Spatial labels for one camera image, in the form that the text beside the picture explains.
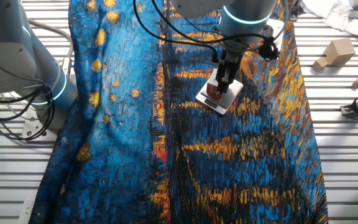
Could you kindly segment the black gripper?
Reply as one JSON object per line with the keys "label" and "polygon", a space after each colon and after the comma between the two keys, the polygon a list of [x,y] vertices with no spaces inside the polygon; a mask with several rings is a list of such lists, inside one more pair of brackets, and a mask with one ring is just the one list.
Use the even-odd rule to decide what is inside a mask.
{"label": "black gripper", "polygon": [[218,68],[216,74],[216,81],[218,83],[217,91],[221,95],[224,93],[225,71],[226,71],[226,78],[227,78],[226,90],[228,90],[229,86],[235,80],[236,73],[240,68],[242,58],[243,58],[242,54],[235,54],[232,52],[222,51],[222,54],[218,61]]}

